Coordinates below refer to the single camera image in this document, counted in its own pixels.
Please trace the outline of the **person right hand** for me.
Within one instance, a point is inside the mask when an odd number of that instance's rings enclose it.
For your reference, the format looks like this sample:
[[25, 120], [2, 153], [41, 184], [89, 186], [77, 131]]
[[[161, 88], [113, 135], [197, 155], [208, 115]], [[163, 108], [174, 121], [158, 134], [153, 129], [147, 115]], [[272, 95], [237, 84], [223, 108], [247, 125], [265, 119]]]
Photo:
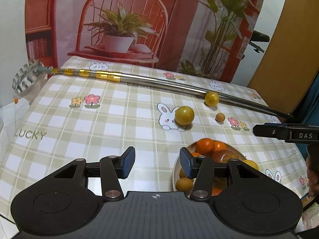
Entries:
[[307, 178], [309, 180], [309, 194], [311, 197], [318, 196], [318, 175], [312, 170], [311, 158], [307, 157], [306, 160], [307, 165]]

